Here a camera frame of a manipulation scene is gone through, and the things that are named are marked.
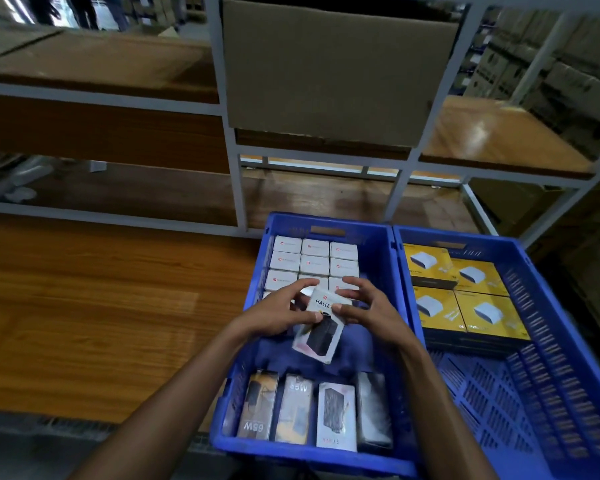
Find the hand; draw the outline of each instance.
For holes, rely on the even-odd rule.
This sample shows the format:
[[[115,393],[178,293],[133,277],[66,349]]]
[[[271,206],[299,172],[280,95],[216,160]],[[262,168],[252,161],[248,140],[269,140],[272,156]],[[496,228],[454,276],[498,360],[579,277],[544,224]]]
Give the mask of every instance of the hand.
[[[318,323],[322,320],[320,312],[300,311],[309,303],[309,297],[300,291],[307,286],[319,284],[320,280],[316,278],[304,278],[273,291],[234,319],[232,325],[238,327],[240,332],[250,339],[262,335],[276,335],[299,323]],[[295,300],[296,306],[291,304],[292,299]]]
[[[369,280],[345,276],[342,281],[355,285],[360,290],[337,290],[336,293],[345,298],[364,301],[369,305],[369,309],[337,303],[332,307],[337,316],[347,323],[360,323],[379,339],[399,347],[412,347],[418,343],[409,325],[389,302],[389,298]]]

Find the yellow product box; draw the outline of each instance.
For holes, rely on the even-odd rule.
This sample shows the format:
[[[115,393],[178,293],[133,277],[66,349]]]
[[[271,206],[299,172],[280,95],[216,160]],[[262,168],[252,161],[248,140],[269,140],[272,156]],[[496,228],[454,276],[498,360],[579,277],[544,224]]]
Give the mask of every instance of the yellow product box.
[[[468,291],[455,293],[470,334],[488,335],[504,342],[531,341],[510,298]]]
[[[405,244],[409,273],[414,286],[453,290],[458,283],[456,268],[444,248]]]
[[[451,258],[458,273],[456,291],[509,296],[496,266],[488,261]]]
[[[453,290],[414,286],[413,291],[424,328],[466,331]]]

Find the metal shelving rack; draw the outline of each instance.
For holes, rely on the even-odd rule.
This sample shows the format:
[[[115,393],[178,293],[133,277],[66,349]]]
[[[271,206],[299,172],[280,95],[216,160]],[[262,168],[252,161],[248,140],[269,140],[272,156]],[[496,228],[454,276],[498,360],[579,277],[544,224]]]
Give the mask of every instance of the metal shelving rack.
[[[44,207],[33,207],[28,205],[16,205],[0,203],[0,212],[10,214],[26,214],[33,216],[55,217],[62,219],[106,222],[129,226],[151,227],[168,230],[181,230],[186,232],[212,233],[219,235],[236,235],[244,237],[257,237],[262,231],[248,228],[248,220],[242,191],[242,175],[240,155],[258,155],[267,158],[292,159],[300,161],[324,162],[328,164],[357,165],[363,168],[391,168],[398,169],[399,173],[395,179],[392,192],[384,209],[383,218],[390,221],[400,202],[402,194],[409,183],[428,183],[431,185],[448,185],[448,179],[442,179],[438,183],[435,178],[412,177],[414,171],[426,171],[433,173],[444,173],[462,175],[457,182],[472,205],[477,211],[478,217],[483,220],[484,228],[488,233],[496,235],[496,229],[491,224],[485,211],[473,195],[468,181],[471,177],[491,178],[495,180],[508,180],[513,182],[526,182],[544,185],[559,185],[567,187],[565,192],[554,205],[549,208],[529,229],[520,237],[524,247],[528,247],[538,239],[549,227],[552,226],[565,212],[574,206],[587,192],[600,182],[600,158],[594,163],[593,176],[588,180],[576,178],[553,177],[506,171],[500,169],[467,168],[453,164],[438,164],[420,161],[420,156],[431,139],[436,119],[441,111],[443,102],[450,92],[454,78],[460,71],[464,56],[470,50],[475,33],[479,30],[482,18],[489,6],[517,7],[520,9],[553,9],[563,11],[561,21],[555,24],[552,32],[544,46],[538,51],[535,60],[531,63],[524,78],[512,96],[510,104],[516,105],[528,92],[532,82],[543,67],[547,58],[555,47],[563,30],[568,26],[568,18],[571,15],[600,14],[600,0],[446,0],[456,3],[467,3],[467,12],[457,35],[456,44],[451,54],[446,70],[436,96],[434,98],[431,112],[420,137],[419,144],[412,148],[408,158],[400,161],[394,159],[382,159],[375,157],[363,157],[345,154],[332,154],[299,150],[284,150],[278,148],[265,148],[259,146],[247,146],[237,144],[234,128],[228,123],[227,101],[226,101],[226,73],[224,67],[224,44],[223,29],[220,15],[221,0],[205,0],[207,10],[208,26],[212,46],[212,55],[216,72],[217,91],[219,104],[202,104],[194,102],[180,102],[173,100],[161,100],[154,98],[108,95],[100,93],[84,93],[81,91],[68,91],[65,89],[37,88],[30,86],[16,86],[12,84],[0,84],[0,95],[22,96],[29,98],[61,100],[69,102],[85,102],[89,104],[103,104],[122,107],[134,107],[138,109],[160,109],[163,111],[185,112],[190,114],[213,114],[220,115],[223,120],[224,138],[228,155],[231,182],[233,188],[233,201],[235,204],[237,227],[209,225],[202,223],[186,223],[181,221],[166,221],[163,219],[148,219],[144,217],[114,216],[112,214],[99,214],[96,212],[82,212],[75,210],[49,209]]]

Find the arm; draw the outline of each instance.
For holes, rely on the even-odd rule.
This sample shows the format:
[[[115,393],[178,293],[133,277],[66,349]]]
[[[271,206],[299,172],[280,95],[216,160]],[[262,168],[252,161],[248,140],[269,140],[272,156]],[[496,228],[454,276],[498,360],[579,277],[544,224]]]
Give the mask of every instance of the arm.
[[[71,480],[166,480],[198,430],[235,356],[248,340],[275,335],[298,323],[316,323],[315,312],[290,309],[316,279],[298,280],[234,319],[154,395],[136,409],[69,477]]]
[[[398,348],[406,369],[406,383],[420,451],[434,480],[493,480],[493,467],[449,396],[447,385],[424,346],[388,298],[368,280],[346,276],[343,281],[360,290],[338,294],[369,304],[369,310],[334,305],[347,322],[360,323],[378,338]]]

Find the open cardboard box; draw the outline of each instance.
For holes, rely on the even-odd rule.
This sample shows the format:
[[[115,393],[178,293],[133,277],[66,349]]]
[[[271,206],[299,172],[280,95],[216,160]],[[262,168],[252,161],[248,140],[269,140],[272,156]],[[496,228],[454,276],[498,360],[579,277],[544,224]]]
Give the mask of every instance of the open cardboard box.
[[[456,23],[414,0],[224,0],[233,128],[418,144]]]

